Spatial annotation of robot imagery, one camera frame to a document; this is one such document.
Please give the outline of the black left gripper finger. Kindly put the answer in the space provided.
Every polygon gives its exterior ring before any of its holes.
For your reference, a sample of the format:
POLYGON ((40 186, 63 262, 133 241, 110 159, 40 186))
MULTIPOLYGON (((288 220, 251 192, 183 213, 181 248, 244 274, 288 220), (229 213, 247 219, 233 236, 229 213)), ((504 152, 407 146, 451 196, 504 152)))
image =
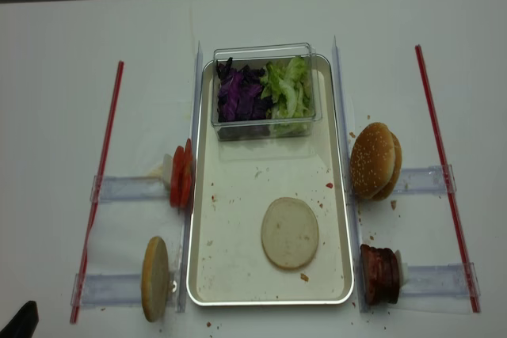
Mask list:
POLYGON ((26 302, 1 330, 1 338, 32 338, 39 322, 35 301, 26 302))

